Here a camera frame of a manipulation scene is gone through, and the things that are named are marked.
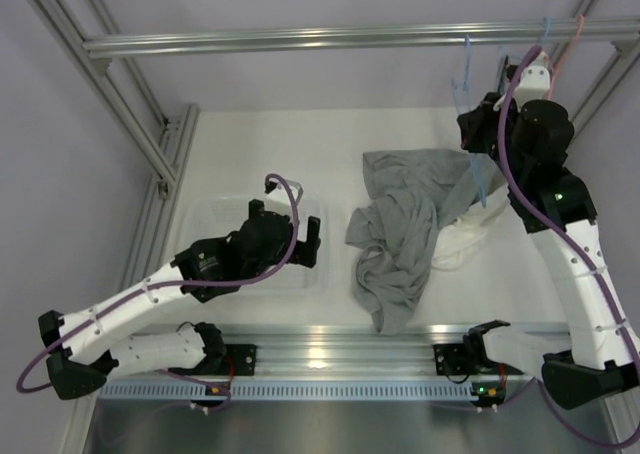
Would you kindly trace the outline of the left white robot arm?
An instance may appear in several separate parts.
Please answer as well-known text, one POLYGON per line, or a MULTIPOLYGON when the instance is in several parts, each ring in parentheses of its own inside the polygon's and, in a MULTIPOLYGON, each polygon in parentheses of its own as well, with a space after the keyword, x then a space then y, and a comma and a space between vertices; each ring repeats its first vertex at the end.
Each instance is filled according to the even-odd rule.
POLYGON ((229 355, 215 325, 186 321, 174 332, 154 335, 144 333, 144 328, 174 311, 260 282, 274 267, 314 268, 320 229, 320 219, 310 216, 306 237, 298 240, 289 215, 252 200, 239 229, 195 241, 113 298, 76 313, 42 314, 38 325, 55 393, 73 400, 111 380, 158 370, 187 377, 226 373, 229 355))

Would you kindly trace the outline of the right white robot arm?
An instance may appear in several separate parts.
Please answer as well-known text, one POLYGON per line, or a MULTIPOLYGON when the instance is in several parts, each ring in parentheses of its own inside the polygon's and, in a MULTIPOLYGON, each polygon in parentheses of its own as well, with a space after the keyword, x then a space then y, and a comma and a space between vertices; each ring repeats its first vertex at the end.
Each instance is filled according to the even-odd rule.
POLYGON ((574 136, 568 113, 544 99, 498 109, 500 99, 490 92, 458 116, 461 146, 488 155, 505 176, 510 204, 559 295, 569 340, 551 342, 495 320, 465 336, 467 363, 526 373, 565 410, 636 388, 639 337, 607 272, 589 190, 564 165, 574 136))

